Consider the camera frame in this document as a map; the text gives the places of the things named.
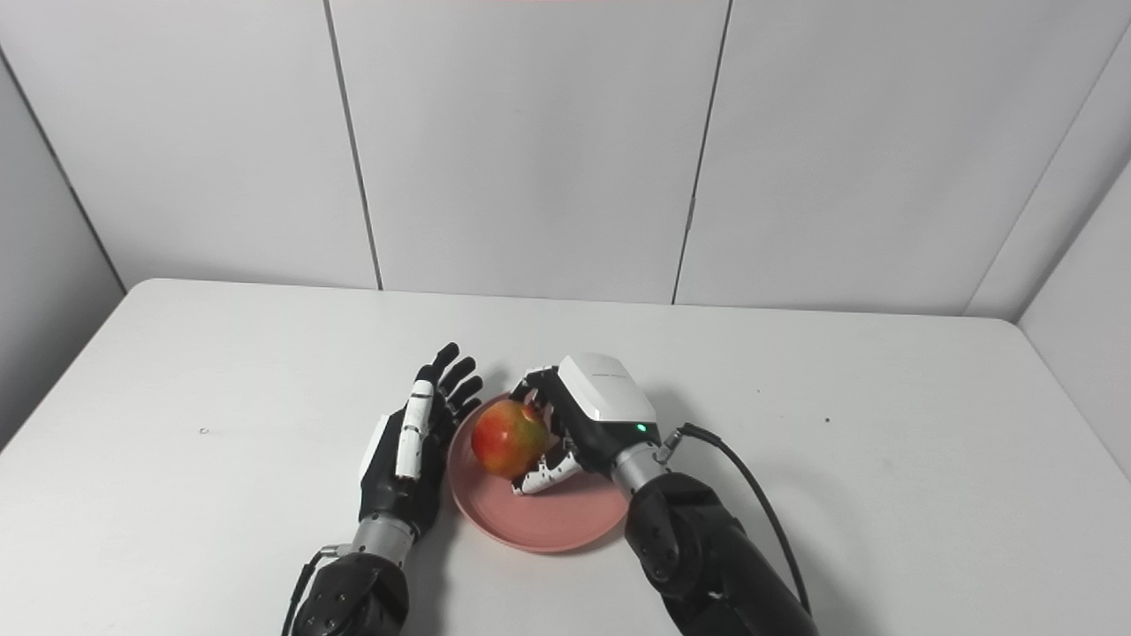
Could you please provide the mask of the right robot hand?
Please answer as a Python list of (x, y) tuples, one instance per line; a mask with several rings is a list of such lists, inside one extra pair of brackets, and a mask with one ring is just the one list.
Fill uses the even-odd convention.
[(530, 406), (555, 442), (512, 480), (517, 496), (541, 495), (581, 473), (608, 479), (633, 498), (668, 469), (656, 458), (662, 439), (656, 410), (618, 359), (575, 353), (558, 366), (534, 367), (510, 401)]

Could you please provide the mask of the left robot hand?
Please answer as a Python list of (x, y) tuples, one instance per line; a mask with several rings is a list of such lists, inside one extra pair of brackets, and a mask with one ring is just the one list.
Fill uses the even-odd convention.
[(455, 342), (420, 367), (408, 398), (380, 419), (368, 445), (359, 519), (398, 519), (414, 540), (428, 534), (439, 515), (447, 452), (458, 427), (483, 403), (483, 386), (475, 359)]

